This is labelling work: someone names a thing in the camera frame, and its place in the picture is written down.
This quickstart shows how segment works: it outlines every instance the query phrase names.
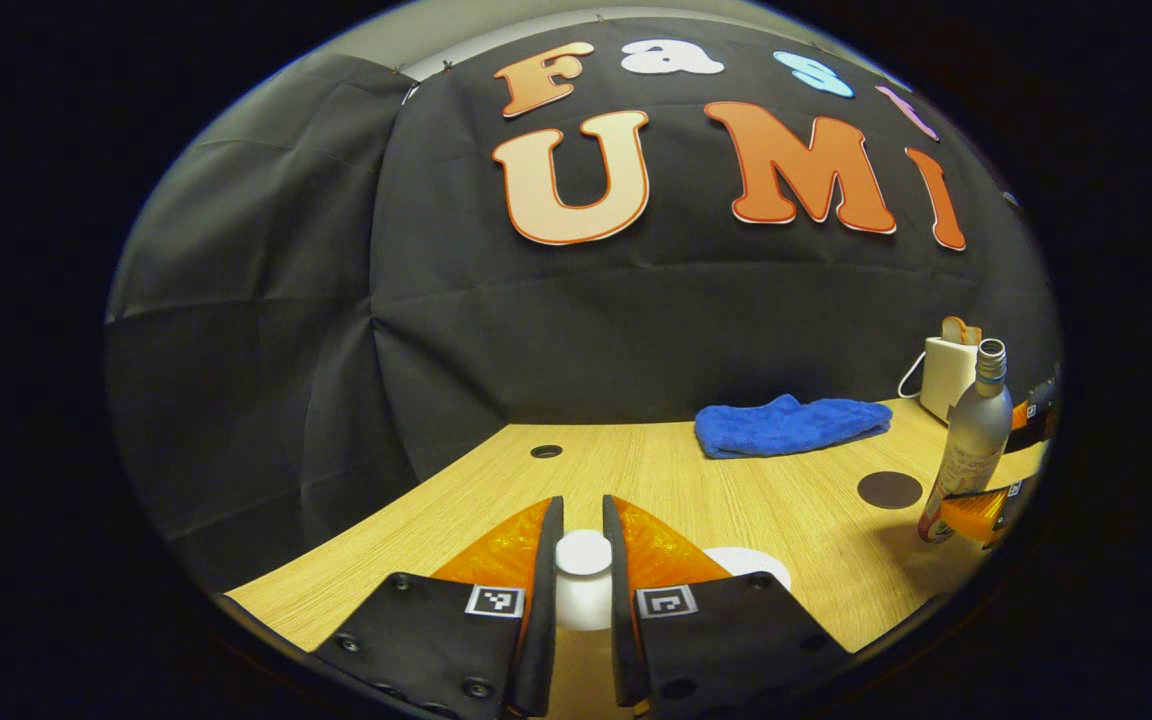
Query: wooden table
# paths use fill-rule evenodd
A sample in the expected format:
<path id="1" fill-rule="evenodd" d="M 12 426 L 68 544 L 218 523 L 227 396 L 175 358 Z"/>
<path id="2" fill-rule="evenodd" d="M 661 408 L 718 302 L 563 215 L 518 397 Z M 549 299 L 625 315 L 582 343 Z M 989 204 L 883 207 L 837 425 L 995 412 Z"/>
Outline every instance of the wooden table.
<path id="1" fill-rule="evenodd" d="M 892 629 L 933 593 L 952 591 L 988 553 L 961 536 L 914 530 L 937 475 L 946 427 L 915 400 L 884 402 L 890 430 L 768 458 L 710 460 L 692 423 L 508 425 L 441 473 L 332 541 L 228 594 L 312 651 L 380 579 L 434 573 L 500 521 L 545 497 L 564 499 L 566 528 L 602 529 L 602 495 L 652 511 L 700 547 L 753 547 L 785 562 L 791 592 L 849 651 Z M 562 455 L 532 457 L 539 445 Z M 1005 455 L 990 487 L 1036 473 L 1046 444 Z M 923 484 L 901 510 L 861 500 L 867 473 Z M 627 720 L 613 700 L 609 632 L 558 629 L 550 719 Z"/>

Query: screw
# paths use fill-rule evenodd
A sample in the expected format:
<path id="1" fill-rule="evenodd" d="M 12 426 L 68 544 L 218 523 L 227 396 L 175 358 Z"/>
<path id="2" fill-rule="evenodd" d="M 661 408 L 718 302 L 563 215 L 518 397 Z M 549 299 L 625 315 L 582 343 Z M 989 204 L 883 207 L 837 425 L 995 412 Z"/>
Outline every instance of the screw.
<path id="1" fill-rule="evenodd" d="M 426 702 L 425 705 L 420 706 L 420 710 L 427 710 L 433 712 L 434 715 L 450 717 L 452 720 L 460 720 L 460 715 L 452 711 L 452 707 L 445 705 L 439 705 L 435 702 Z"/>
<path id="2" fill-rule="evenodd" d="M 340 650 L 343 650 L 346 652 L 358 652 L 358 650 L 361 650 L 358 647 L 357 639 L 355 639 L 355 637 L 353 637 L 353 635 L 348 632 L 341 632 L 340 635 L 338 635 L 338 645 L 340 646 Z"/>
<path id="3" fill-rule="evenodd" d="M 484 679 L 465 679 L 465 683 L 461 685 L 467 696 L 479 698 L 488 697 L 492 694 L 492 685 Z"/>
<path id="4" fill-rule="evenodd" d="M 387 696 L 389 696 L 389 697 L 397 698 L 399 700 L 402 700 L 402 702 L 407 702 L 407 696 L 404 696 L 402 692 L 400 692 L 397 690 L 397 688 L 394 688 L 392 685 L 387 685 L 385 683 L 376 683 L 376 684 L 373 684 L 371 687 L 378 689 L 378 691 L 380 691 L 380 692 L 387 694 Z"/>

